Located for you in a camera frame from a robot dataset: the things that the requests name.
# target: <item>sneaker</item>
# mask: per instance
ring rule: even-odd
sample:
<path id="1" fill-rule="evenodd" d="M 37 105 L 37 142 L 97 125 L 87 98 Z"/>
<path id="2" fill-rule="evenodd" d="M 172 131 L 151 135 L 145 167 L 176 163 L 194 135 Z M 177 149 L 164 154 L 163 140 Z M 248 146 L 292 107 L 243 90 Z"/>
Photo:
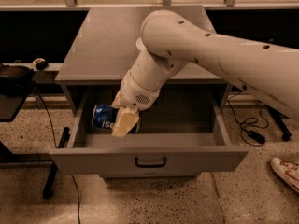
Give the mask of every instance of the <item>sneaker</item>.
<path id="1" fill-rule="evenodd" d="M 299 193 L 299 165 L 272 158 L 271 167 L 291 188 Z"/>

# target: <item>power adapter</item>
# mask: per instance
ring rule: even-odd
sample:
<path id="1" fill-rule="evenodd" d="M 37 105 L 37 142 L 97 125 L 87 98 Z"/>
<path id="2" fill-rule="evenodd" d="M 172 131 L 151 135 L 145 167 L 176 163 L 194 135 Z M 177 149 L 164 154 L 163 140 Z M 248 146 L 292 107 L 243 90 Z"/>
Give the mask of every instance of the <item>power adapter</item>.
<path id="1" fill-rule="evenodd" d="M 248 135 L 250 138 L 254 139 L 256 142 L 260 143 L 261 145 L 265 143 L 265 138 L 259 133 L 256 133 L 254 131 L 248 131 Z"/>

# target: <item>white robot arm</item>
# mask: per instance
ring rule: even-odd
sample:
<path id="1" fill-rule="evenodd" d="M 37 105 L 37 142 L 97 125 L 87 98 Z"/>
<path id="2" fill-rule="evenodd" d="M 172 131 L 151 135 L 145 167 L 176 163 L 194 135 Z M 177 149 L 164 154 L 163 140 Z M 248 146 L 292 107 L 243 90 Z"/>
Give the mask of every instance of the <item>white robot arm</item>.
<path id="1" fill-rule="evenodd" d="M 183 61 L 197 63 L 277 111 L 299 120 L 298 49 L 210 33 L 166 10 L 148 15 L 141 27 L 141 38 L 147 49 L 125 76 L 115 102 L 115 106 L 129 107 L 131 111 L 120 109 L 116 121 L 119 125 L 113 135 L 126 135 L 120 132 L 131 129 L 129 121 L 121 122 L 129 120 L 126 114 L 131 112 L 137 118 L 138 110 L 149 108 L 163 84 L 184 66 Z"/>

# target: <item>black cable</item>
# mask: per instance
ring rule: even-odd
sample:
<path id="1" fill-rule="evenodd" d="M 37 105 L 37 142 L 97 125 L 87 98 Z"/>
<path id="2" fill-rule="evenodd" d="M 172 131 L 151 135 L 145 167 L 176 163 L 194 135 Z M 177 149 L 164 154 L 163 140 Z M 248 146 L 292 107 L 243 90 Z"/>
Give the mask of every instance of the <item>black cable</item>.
<path id="1" fill-rule="evenodd" d="M 266 108 L 262 108 L 261 110 L 260 110 L 260 116 L 263 118 L 263 120 L 265 120 L 265 122 L 266 122 L 266 125 L 265 126 L 258 126 L 258 125 L 256 125 L 256 123 L 258 123 L 259 122 L 259 120 L 257 119 L 257 118 L 255 118 L 255 117 L 250 117 L 250 118 L 247 118 L 247 119 L 245 119 L 245 120 L 243 120 L 243 121 L 239 121 L 237 118 L 236 118 L 236 113 L 235 113 L 235 111 L 234 111 L 234 109 L 233 109 L 233 107 L 232 107 L 232 105 L 231 105 L 231 103 L 230 103 L 230 100 L 232 99 L 232 98 L 234 98 L 234 97 L 236 97 L 237 95 L 239 95 L 240 93 L 241 93 L 242 91 L 240 91 L 238 94 L 235 94 L 235 95 L 233 95 L 233 96 L 231 96 L 229 99 L 228 99 L 228 104 L 229 104 L 229 106 L 231 107 L 231 110 L 232 110 L 232 112 L 233 112 L 233 114 L 234 114 L 234 118 L 235 118 L 235 121 L 239 124 L 239 126 L 240 126 L 240 128 L 241 128 L 241 138 L 243 139 L 243 141 L 245 142 L 245 143 L 247 143 L 248 145 L 251 145 L 251 146 L 254 146 L 254 147 L 260 147 L 260 146 L 262 146 L 263 144 L 264 144 L 264 137 L 263 136 L 261 136 L 260 134 L 258 134 L 258 133 L 256 133 L 256 132 L 254 132 L 254 131 L 249 131 L 248 129 L 246 129 L 246 128 L 248 128 L 248 127 L 255 127 L 255 128 L 259 128 L 259 129 L 266 129 L 266 128 L 268 128 L 268 126 L 269 126 L 269 122 L 268 122 L 268 120 L 263 116 L 263 114 L 262 114 L 262 111 L 263 110 L 267 110 Z M 244 136 L 243 136 L 243 132 L 245 132 L 249 137 L 251 137 L 251 138 L 253 138 L 253 139 L 255 139 L 256 141 L 258 141 L 259 143 L 260 143 L 260 145 L 255 145 L 255 144 L 252 144 L 252 143 L 250 143 L 250 142 L 248 142 L 245 138 L 244 138 Z"/>
<path id="2" fill-rule="evenodd" d="M 46 106 L 46 103 L 45 101 L 43 100 L 36 84 L 34 85 L 34 88 L 33 88 L 33 91 L 35 94 L 37 94 L 38 98 L 40 99 L 40 101 L 42 102 L 43 106 L 45 106 L 45 109 L 47 111 L 47 114 L 48 114 L 48 117 L 49 117 L 49 120 L 50 120 L 50 127 L 51 127 L 51 130 L 52 130 L 52 134 L 53 134 L 53 139 L 54 139 L 54 145 L 55 147 L 57 148 L 57 143 L 56 143 L 56 138 L 55 138 L 55 132 L 54 132 L 54 126 L 53 126 L 53 123 L 52 123 L 52 119 L 50 117 L 50 113 L 49 113 L 49 110 Z M 78 224 L 81 224 L 81 221 L 80 221 L 80 196 L 79 196 L 79 192 L 78 192 L 78 185 L 77 185 L 77 182 L 75 180 L 75 177 L 73 177 L 73 181 L 74 181 L 74 184 L 75 184 L 75 187 L 76 187 L 76 191 L 77 191 L 77 198 L 78 198 Z"/>

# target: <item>gray drawer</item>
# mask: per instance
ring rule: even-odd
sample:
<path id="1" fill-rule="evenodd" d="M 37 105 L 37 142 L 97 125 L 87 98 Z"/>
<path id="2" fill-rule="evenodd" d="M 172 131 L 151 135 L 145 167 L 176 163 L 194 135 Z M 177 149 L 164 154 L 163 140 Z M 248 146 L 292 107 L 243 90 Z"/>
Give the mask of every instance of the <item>gray drawer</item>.
<path id="1" fill-rule="evenodd" d="M 207 84 L 165 85 L 138 134 L 120 139 L 91 125 L 94 105 L 110 104 L 119 86 L 86 87 L 67 147 L 50 155 L 65 174 L 102 177 L 195 176 L 233 171 L 247 150 L 233 147 Z"/>

